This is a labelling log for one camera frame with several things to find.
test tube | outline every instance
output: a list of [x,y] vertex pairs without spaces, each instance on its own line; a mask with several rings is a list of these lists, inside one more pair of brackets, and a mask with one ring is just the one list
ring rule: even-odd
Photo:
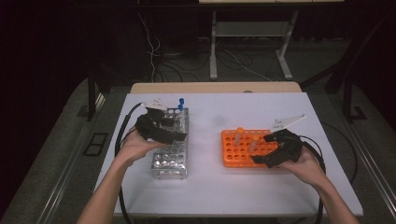
[[233,140],[233,145],[235,147],[237,147],[239,145],[239,142],[241,141],[242,133],[244,133],[244,131],[245,130],[241,127],[236,129],[235,139]]
[[249,152],[253,152],[254,148],[257,145],[257,142],[259,142],[260,137],[257,134],[254,134],[252,137],[252,142],[250,143],[250,148],[249,148]]

orange test tube rack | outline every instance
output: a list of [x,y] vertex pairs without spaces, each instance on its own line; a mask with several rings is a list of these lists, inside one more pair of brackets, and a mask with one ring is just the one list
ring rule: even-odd
[[[265,164],[256,164],[250,156],[265,156],[277,149],[277,142],[266,142],[264,136],[271,133],[269,130],[244,130],[239,144],[234,145],[237,130],[221,132],[221,147],[224,166],[226,167],[266,167]],[[256,146],[250,150],[250,144],[256,141]]]

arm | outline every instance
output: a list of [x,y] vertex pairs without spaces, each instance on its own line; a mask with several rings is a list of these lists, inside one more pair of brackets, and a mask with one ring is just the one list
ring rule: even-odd
[[108,171],[85,205],[78,223],[111,223],[122,179],[134,161],[145,157],[155,147],[163,147],[159,142],[148,142],[137,131],[130,133],[124,140],[119,154],[111,162]]
[[291,171],[318,192],[331,223],[359,223],[307,148],[303,147],[297,162],[285,161],[279,167]]

white tabletop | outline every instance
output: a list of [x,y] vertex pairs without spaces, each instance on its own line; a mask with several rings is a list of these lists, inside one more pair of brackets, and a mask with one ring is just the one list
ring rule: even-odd
[[[239,126],[269,129],[275,119],[306,114],[306,119],[293,124],[289,130],[308,136],[320,145],[328,177],[352,213],[362,216],[361,204],[303,92],[128,94],[96,187],[113,160],[115,140],[125,115],[137,103],[157,98],[169,107],[177,107],[178,99],[184,98],[185,107],[189,109],[188,176],[182,180],[155,179],[150,172],[151,151],[136,161],[124,177],[122,188],[128,213],[150,217],[314,215],[318,209],[317,193],[291,173],[281,169],[226,168],[221,159],[222,130]],[[144,107],[136,109],[126,130],[144,113]],[[115,213],[120,213],[118,203]]]

floor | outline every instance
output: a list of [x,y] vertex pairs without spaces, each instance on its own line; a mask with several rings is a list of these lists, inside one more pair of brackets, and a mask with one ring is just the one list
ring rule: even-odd
[[[196,82],[212,81],[209,78],[209,45],[206,38],[199,39],[200,51],[186,57],[184,54],[165,47],[163,58],[153,53],[156,66],[155,82]],[[217,81],[284,81],[275,50],[281,40],[278,38],[223,38],[217,43]],[[290,71],[295,82],[302,82],[326,69],[339,60],[347,50],[348,40],[300,40],[291,41],[286,53]],[[342,90],[337,94],[327,94],[323,87],[327,77],[304,89],[317,110],[323,129],[343,166],[346,175],[352,178],[355,162],[357,174],[351,183],[363,206],[361,223],[396,223],[396,216],[389,210],[384,191],[396,189],[396,134],[379,112],[358,88],[353,90],[354,106],[359,106],[367,119],[346,122],[341,115]],[[74,223],[92,193],[101,161],[106,153],[97,158],[81,155],[92,130],[113,134],[117,122],[115,111],[122,107],[123,97],[131,87],[115,86],[110,94],[101,95],[97,100],[97,114],[88,122],[78,116],[86,108],[86,80],[76,88],[64,112],[55,124],[51,135],[43,146],[35,164],[23,182],[17,196],[8,208],[1,223]],[[357,151],[358,160],[354,159]],[[372,165],[365,158],[370,155],[381,171],[387,186],[375,180],[379,174],[373,172]],[[237,219],[236,223],[266,223],[263,219]],[[312,223],[314,217],[280,218],[279,223]],[[138,220],[150,223],[152,220]],[[218,220],[157,220],[162,223],[216,223]],[[122,217],[114,217],[114,223],[125,223]],[[329,223],[324,217],[322,223]]]

